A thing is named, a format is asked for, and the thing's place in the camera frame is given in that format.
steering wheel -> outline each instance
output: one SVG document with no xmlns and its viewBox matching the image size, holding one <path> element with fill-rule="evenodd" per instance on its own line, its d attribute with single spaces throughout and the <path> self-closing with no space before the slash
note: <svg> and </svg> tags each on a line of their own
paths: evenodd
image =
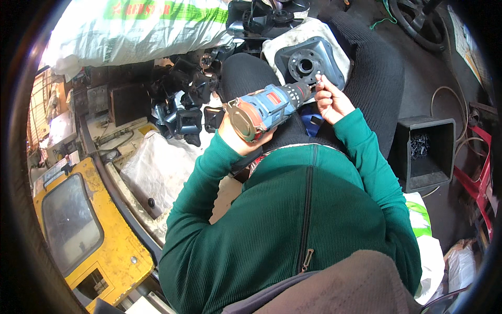
<svg viewBox="0 0 502 314">
<path fill-rule="evenodd" d="M 420 46 L 434 52 L 446 48 L 446 26 L 435 11 L 442 0 L 389 0 L 389 8 L 404 31 Z"/>
</svg>

hole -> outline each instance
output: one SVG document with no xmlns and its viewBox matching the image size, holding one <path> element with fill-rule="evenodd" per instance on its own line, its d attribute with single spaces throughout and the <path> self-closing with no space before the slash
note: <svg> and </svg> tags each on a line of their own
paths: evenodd
<svg viewBox="0 0 502 314">
<path fill-rule="evenodd" d="M 106 288 L 108 283 L 96 268 L 78 284 L 77 290 L 90 300 L 96 299 Z"/>
<path fill-rule="evenodd" d="M 312 61 L 308 59 L 303 59 L 300 61 L 300 70 L 302 70 L 304 73 L 312 72 L 313 66 L 314 65 L 312 64 Z"/>
</svg>

black square bin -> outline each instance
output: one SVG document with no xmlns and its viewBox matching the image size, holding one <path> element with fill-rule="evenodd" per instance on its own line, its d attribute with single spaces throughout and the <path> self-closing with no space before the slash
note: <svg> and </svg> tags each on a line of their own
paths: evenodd
<svg viewBox="0 0 502 314">
<path fill-rule="evenodd" d="M 412 158 L 411 138 L 427 136 L 425 156 Z M 455 120 L 429 116 L 398 121 L 388 162 L 405 193 L 431 189 L 449 183 L 453 176 Z"/>
</svg>

green sweater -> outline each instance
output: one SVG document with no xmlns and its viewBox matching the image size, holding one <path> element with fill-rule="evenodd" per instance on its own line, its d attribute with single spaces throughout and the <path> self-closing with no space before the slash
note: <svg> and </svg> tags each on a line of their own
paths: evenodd
<svg viewBox="0 0 502 314">
<path fill-rule="evenodd" d="M 209 223 L 218 184 L 243 156 L 216 133 L 167 219 L 162 290 L 178 313 L 218 313 L 302 270 L 357 250 L 390 256 L 413 295 L 420 253 L 398 180 L 356 109 L 333 126 L 348 157 L 322 145 L 282 148 L 258 165 L 242 194 Z"/>
</svg>

blue drill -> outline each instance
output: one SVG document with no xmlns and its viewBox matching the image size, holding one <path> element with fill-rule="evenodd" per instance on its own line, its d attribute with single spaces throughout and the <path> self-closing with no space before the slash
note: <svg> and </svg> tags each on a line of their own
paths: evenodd
<svg viewBox="0 0 502 314">
<path fill-rule="evenodd" d="M 226 111 L 234 130 L 246 142 L 255 142 L 263 134 L 284 123 L 310 97 L 305 83 L 267 85 L 246 96 L 228 102 Z"/>
</svg>

